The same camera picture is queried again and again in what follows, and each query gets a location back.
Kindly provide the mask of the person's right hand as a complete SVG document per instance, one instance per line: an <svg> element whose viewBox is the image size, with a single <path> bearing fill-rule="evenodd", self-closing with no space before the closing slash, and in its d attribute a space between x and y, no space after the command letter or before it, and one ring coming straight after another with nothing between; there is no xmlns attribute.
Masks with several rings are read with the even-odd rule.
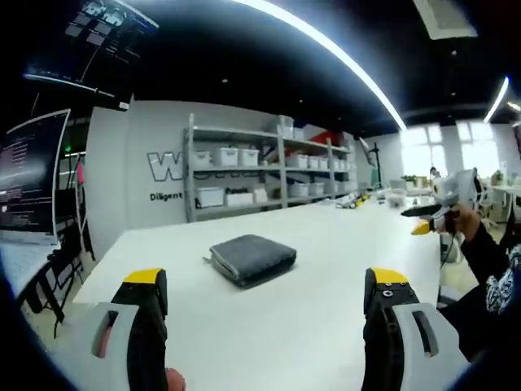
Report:
<svg viewBox="0 0 521 391"><path fill-rule="evenodd" d="M436 230L438 233L461 233L466 242L471 242L481 225L479 214L472 208L455 204L450 213L445 214L444 222Z"/></svg>

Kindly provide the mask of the person's left hand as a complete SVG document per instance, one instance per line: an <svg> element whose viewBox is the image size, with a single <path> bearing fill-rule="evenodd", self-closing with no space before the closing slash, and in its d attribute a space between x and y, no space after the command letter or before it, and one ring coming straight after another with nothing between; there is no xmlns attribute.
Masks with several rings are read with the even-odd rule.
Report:
<svg viewBox="0 0 521 391"><path fill-rule="evenodd" d="M166 368L165 375L168 383L168 391L186 390L186 381L180 372L173 368Z"/></svg>

